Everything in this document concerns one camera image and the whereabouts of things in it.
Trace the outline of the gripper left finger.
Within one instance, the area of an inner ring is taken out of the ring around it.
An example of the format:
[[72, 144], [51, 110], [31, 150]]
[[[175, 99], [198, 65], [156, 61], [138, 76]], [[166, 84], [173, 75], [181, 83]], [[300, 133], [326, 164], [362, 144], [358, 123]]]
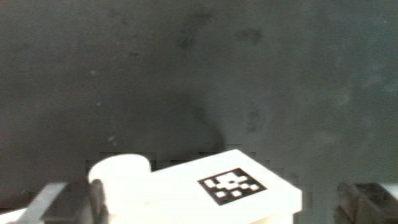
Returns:
[[110, 224], [101, 181], [47, 183], [12, 224]]

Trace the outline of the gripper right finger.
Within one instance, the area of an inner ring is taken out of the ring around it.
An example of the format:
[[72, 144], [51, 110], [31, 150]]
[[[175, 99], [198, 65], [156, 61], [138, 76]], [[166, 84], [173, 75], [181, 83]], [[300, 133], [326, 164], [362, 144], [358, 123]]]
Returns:
[[337, 185], [333, 224], [398, 224], [398, 183]]

